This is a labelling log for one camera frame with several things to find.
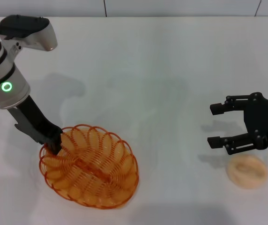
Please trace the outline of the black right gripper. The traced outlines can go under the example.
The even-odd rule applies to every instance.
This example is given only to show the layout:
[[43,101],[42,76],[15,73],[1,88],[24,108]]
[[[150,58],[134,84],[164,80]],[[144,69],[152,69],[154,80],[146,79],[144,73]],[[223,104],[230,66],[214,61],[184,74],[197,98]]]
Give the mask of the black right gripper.
[[225,147],[228,155],[268,147],[268,99],[260,92],[251,95],[227,96],[225,102],[210,105],[213,115],[242,111],[246,134],[228,137],[208,137],[212,149]]

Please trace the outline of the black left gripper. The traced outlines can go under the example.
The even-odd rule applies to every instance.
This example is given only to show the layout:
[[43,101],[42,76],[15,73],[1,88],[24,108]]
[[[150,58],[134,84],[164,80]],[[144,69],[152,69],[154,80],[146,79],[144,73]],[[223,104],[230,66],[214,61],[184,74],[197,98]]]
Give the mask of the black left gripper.
[[58,155],[62,149],[62,129],[44,116],[31,96],[8,111],[16,120],[15,127],[19,131],[31,137],[35,142],[45,144],[45,148],[51,154]]

